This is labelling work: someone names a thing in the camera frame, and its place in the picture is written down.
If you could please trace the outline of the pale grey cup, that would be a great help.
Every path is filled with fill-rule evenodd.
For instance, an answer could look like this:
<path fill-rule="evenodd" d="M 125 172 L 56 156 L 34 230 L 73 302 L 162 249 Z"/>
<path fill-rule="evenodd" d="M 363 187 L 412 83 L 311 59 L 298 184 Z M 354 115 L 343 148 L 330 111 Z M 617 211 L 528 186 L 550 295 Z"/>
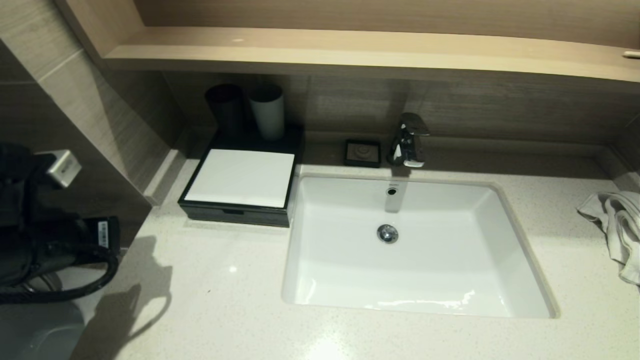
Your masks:
<path fill-rule="evenodd" d="M 278 141 L 285 135 L 284 92 L 276 84 L 261 83 L 249 93 L 260 135 L 266 141 Z"/>

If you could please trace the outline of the black square soap dish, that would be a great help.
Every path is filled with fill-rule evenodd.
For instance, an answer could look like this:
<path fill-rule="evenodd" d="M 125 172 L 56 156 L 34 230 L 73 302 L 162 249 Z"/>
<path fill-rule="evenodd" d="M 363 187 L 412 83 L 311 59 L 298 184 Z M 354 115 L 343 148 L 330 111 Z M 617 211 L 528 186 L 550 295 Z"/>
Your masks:
<path fill-rule="evenodd" d="M 346 139 L 343 164 L 348 167 L 380 168 L 381 143 L 379 141 Z"/>

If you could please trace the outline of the white ceramic sink basin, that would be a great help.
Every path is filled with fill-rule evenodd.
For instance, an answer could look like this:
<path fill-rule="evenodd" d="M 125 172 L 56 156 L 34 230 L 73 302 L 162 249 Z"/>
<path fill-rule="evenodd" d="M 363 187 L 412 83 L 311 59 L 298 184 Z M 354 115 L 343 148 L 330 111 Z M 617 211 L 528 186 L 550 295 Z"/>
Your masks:
<path fill-rule="evenodd" d="M 293 305 L 553 319 L 553 298 L 489 183 L 303 177 L 283 282 Z M 378 239 L 389 224 L 398 240 Z"/>

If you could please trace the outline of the white glossy tray surface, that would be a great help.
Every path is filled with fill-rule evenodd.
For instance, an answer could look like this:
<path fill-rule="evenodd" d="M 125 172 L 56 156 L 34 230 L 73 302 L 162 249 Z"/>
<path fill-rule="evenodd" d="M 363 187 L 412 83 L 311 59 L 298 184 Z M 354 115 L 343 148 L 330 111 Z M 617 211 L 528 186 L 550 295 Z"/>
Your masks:
<path fill-rule="evenodd" d="M 210 149 L 185 200 L 283 208 L 295 155 Z"/>

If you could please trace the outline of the grey round bin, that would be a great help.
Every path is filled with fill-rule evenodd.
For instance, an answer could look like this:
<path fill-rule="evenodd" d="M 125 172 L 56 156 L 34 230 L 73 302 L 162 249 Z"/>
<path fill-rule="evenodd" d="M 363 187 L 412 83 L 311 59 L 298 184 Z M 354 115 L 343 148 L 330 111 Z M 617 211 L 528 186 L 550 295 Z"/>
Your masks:
<path fill-rule="evenodd" d="M 0 305 L 0 360 L 70 360 L 84 330 L 71 302 Z"/>

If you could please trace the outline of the white plastic device corner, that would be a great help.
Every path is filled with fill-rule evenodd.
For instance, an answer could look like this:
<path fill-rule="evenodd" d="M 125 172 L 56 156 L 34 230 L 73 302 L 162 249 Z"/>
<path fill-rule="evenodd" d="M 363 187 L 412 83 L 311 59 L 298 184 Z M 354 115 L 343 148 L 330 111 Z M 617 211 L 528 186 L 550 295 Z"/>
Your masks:
<path fill-rule="evenodd" d="M 70 187 L 83 168 L 69 149 L 37 152 L 35 155 L 46 161 L 45 174 L 60 189 Z"/>

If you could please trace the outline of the black glossy tray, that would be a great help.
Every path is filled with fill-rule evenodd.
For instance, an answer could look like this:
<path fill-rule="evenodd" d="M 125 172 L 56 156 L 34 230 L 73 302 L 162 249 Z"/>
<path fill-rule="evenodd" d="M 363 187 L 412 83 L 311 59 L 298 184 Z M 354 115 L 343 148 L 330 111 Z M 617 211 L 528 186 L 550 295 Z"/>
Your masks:
<path fill-rule="evenodd" d="M 245 206 L 199 206 L 181 203 L 180 207 L 187 217 L 197 221 L 218 223 L 251 224 L 257 226 L 269 226 L 289 228 L 290 218 L 285 209 Z"/>

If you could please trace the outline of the black amenity tray box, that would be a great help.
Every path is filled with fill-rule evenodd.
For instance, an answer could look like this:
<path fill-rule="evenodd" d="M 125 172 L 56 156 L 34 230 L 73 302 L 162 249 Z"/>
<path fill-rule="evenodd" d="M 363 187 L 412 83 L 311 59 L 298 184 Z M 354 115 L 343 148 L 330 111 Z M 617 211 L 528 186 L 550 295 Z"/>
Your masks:
<path fill-rule="evenodd" d="M 195 168 L 194 173 L 189 179 L 187 186 L 183 190 L 180 198 L 178 199 L 179 206 L 181 204 L 194 205 L 199 207 L 251 207 L 251 205 L 239 205 L 234 203 L 209 203 L 209 202 L 197 202 L 189 201 L 185 199 L 186 193 L 195 180 L 195 176 L 198 174 L 208 152 L 210 150 L 240 150 L 240 151 L 256 151 L 256 152 L 273 152 L 273 153 L 287 153 L 294 155 L 294 168 L 291 171 L 289 180 L 288 193 L 285 200 L 285 205 L 282 208 L 286 210 L 291 224 L 293 216 L 292 207 L 294 205 L 293 196 L 296 192 L 297 181 L 295 179 L 295 173 L 297 166 L 301 163 L 302 154 L 305 146 L 304 131 L 301 127 L 295 125 L 288 125 L 285 127 L 285 134 L 279 140 L 265 140 L 258 132 L 252 132 L 245 134 L 242 137 L 229 137 L 224 135 L 221 131 L 215 133 L 215 136 L 211 139 L 211 142 L 205 149 L 205 152 L 201 156 L 198 165 Z M 265 206 L 256 206 L 261 208 L 272 208 Z"/>

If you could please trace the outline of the light wooden shelf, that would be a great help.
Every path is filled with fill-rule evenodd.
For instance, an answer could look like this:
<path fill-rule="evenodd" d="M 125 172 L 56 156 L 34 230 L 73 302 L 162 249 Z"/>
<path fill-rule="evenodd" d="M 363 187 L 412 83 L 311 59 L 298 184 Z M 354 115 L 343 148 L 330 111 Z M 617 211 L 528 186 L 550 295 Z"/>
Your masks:
<path fill-rule="evenodd" d="M 502 36 L 233 27 L 146 27 L 103 55 L 114 69 L 332 72 L 418 78 L 430 69 L 640 84 L 627 48 Z"/>

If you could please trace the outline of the black cup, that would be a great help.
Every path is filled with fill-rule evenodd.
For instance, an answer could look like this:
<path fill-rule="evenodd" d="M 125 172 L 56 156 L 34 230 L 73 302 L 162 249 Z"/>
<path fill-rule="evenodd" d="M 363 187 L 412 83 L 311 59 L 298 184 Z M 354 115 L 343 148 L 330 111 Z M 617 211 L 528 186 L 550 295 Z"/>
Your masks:
<path fill-rule="evenodd" d="M 238 85 L 215 85 L 205 92 L 205 101 L 222 134 L 234 138 L 245 134 L 243 91 Z"/>

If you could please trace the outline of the crumpled white towel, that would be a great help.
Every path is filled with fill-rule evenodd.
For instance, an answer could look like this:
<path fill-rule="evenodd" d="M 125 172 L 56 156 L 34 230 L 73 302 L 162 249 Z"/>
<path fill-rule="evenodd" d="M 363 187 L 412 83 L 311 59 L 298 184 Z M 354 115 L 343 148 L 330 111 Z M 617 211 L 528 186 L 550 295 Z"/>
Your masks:
<path fill-rule="evenodd" d="M 640 288 L 640 193 L 594 193 L 577 212 L 605 234 L 609 257 L 619 265 L 619 278 Z"/>

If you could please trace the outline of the chrome faucet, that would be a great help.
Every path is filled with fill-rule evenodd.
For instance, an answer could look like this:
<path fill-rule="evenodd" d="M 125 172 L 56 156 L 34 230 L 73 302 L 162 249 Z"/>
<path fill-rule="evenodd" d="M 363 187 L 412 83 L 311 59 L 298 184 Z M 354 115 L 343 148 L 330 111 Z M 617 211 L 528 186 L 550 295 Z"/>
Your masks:
<path fill-rule="evenodd" d="M 423 137 L 431 132 L 422 117 L 414 112 L 403 112 L 398 120 L 398 128 L 391 148 L 386 156 L 387 162 L 394 167 L 404 166 L 421 168 L 425 165 Z"/>

